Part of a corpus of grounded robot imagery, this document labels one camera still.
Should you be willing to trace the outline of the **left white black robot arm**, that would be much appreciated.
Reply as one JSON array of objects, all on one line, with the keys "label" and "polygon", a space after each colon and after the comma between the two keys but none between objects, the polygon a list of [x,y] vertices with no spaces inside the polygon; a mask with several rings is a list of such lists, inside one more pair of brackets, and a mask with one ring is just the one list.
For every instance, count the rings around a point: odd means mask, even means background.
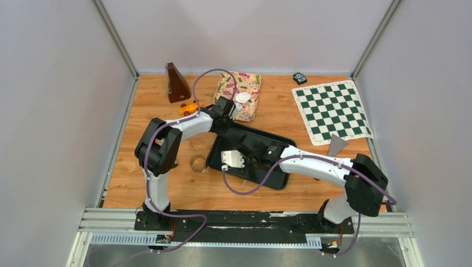
[{"label": "left white black robot arm", "polygon": [[154,228],[163,230],[170,224],[168,175],[176,167],[181,142],[206,132],[225,135],[242,108],[241,103],[220,97],[215,104],[198,106],[180,119],[150,121],[134,154],[145,175],[143,212]]}]

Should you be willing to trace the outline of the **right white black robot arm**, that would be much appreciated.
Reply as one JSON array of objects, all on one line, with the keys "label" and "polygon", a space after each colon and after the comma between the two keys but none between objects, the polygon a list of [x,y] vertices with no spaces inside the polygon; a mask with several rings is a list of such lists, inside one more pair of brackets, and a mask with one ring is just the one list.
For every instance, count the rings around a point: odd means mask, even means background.
[{"label": "right white black robot arm", "polygon": [[377,217],[384,204],[388,179],[364,154],[354,159],[323,156],[283,142],[266,145],[247,135],[235,149],[268,170],[307,175],[343,188],[342,194],[326,200],[318,212],[318,225],[325,232],[334,231],[354,214]]}]

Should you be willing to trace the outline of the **small blue black toy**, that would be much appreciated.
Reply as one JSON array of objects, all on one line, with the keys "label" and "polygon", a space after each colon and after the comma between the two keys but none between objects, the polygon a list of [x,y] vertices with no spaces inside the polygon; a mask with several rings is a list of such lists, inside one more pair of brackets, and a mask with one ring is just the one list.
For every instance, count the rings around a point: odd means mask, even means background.
[{"label": "small blue black toy", "polygon": [[293,74],[293,80],[297,83],[297,85],[302,85],[307,82],[307,78],[303,73],[296,72]]}]

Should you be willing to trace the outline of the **green white chess mat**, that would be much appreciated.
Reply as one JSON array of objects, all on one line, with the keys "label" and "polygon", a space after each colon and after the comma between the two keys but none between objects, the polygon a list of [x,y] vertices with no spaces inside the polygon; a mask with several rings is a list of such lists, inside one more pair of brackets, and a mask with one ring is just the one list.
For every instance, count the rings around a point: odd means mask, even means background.
[{"label": "green white chess mat", "polygon": [[352,80],[298,87],[292,89],[292,95],[312,145],[328,145],[332,135],[345,141],[373,138]]}]

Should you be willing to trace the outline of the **orange toy car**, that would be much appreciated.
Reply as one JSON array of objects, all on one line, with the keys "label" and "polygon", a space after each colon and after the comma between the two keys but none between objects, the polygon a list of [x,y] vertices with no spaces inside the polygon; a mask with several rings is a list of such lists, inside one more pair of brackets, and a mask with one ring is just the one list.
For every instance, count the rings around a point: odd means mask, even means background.
[{"label": "orange toy car", "polygon": [[185,103],[182,103],[180,105],[179,114],[183,116],[189,116],[190,114],[197,112],[198,107],[203,108],[204,103],[201,101],[197,103],[195,100],[193,100],[193,102],[189,103],[188,105]]}]

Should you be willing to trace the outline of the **wooden handled metal scraper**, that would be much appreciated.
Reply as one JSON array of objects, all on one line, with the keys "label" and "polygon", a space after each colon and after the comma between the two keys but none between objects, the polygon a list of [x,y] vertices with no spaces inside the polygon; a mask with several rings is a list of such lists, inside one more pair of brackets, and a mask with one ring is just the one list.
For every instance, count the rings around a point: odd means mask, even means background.
[{"label": "wooden handled metal scraper", "polygon": [[339,187],[345,183],[344,176],[348,174],[348,171],[343,169],[341,165],[346,162],[344,158],[337,158],[337,154],[341,152],[348,142],[344,139],[332,135],[328,154],[325,159],[334,161],[334,163],[325,162],[322,160],[315,160],[315,178],[328,181],[332,184],[336,184]]}]

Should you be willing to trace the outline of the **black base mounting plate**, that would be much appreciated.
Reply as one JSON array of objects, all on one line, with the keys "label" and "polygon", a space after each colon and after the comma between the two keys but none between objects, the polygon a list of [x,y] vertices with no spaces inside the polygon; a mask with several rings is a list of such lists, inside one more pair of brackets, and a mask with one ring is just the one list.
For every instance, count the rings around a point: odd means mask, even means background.
[{"label": "black base mounting plate", "polygon": [[302,244],[307,234],[353,234],[353,222],[346,219],[340,226],[321,225],[317,214],[229,210],[175,210],[177,218],[159,224],[143,211],[136,214],[134,229],[170,231],[172,240],[206,243]]}]

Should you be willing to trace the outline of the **brown wooden metronome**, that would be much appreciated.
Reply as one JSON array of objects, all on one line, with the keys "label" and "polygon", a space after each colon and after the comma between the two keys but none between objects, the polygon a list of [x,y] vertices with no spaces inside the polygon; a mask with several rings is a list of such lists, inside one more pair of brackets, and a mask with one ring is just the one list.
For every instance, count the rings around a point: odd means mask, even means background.
[{"label": "brown wooden metronome", "polygon": [[190,87],[187,81],[172,62],[167,63],[165,66],[165,75],[168,86],[168,100],[170,103],[176,103],[191,98]]}]

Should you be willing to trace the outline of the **floral rectangular tray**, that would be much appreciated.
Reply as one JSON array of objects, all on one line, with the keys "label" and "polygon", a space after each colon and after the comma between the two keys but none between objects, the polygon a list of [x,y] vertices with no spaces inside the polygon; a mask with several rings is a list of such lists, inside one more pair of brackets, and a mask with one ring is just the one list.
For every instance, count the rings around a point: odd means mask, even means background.
[{"label": "floral rectangular tray", "polygon": [[[251,94],[251,99],[247,103],[242,103],[243,109],[240,111],[236,120],[251,122],[255,119],[256,110],[258,107],[262,76],[259,74],[246,72],[231,71],[231,73],[237,80],[237,88],[235,90],[233,101],[236,101],[235,96],[240,92],[248,92]],[[214,94],[213,103],[216,103],[220,96],[230,99],[233,94],[233,89],[234,80],[226,72],[221,72]]]}]

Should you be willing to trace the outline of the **aluminium frame rail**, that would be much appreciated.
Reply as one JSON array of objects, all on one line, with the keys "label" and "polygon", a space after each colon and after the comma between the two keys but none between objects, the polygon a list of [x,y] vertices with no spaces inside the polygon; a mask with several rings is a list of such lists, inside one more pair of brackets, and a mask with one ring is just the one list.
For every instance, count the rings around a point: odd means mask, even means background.
[{"label": "aluminium frame rail", "polygon": [[423,266],[409,218],[401,212],[377,217],[356,216],[340,226],[322,228],[314,212],[179,210],[165,226],[145,216],[141,209],[87,208],[83,214],[68,266],[83,266],[89,246],[142,245],[202,248],[327,248],[349,247],[349,238],[376,241],[394,239],[406,266]]}]

